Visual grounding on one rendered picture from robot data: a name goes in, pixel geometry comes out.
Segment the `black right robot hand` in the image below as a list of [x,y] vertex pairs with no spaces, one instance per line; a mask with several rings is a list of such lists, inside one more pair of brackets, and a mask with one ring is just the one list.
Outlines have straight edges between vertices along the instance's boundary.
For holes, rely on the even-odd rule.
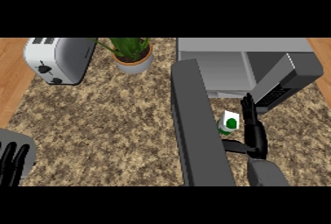
[[254,98],[251,94],[241,99],[244,119],[244,143],[223,139],[223,148],[229,152],[247,154],[254,159],[266,159],[267,138],[264,125],[257,119]]

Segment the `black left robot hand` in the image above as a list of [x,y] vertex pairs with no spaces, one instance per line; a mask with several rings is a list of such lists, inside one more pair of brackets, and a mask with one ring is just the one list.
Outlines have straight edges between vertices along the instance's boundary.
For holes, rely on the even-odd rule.
[[16,142],[10,142],[4,147],[0,158],[0,186],[19,185],[28,151],[28,144],[24,144],[19,150],[16,150]]

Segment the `white and green milk carton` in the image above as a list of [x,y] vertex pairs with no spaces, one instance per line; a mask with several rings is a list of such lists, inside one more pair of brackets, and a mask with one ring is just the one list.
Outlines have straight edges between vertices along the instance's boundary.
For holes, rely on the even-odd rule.
[[239,114],[225,110],[217,121],[219,132],[229,135],[239,128]]

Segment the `dark grey microwave door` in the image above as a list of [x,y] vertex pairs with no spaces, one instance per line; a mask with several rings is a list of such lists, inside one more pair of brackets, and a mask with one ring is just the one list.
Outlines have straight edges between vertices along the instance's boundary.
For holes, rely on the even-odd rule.
[[170,68],[170,110],[185,186],[235,186],[195,59]]

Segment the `grey microwave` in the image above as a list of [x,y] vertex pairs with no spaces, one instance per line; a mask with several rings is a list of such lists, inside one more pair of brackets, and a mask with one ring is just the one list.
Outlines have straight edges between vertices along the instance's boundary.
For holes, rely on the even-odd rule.
[[260,115],[324,75],[306,38],[177,38],[176,59],[198,62],[211,98],[250,95]]

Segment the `white toaster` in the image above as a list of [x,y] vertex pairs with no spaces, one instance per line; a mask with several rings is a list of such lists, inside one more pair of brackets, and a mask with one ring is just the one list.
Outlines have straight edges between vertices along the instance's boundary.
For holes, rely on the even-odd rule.
[[49,85],[77,85],[89,69],[97,38],[30,38],[24,59]]

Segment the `green potted plant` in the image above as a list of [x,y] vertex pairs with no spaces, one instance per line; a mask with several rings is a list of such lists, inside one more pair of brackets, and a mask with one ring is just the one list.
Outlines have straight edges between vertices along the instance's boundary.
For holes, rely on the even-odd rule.
[[89,38],[111,51],[118,70],[127,74],[142,73],[152,62],[152,43],[149,38],[109,38],[112,46]]

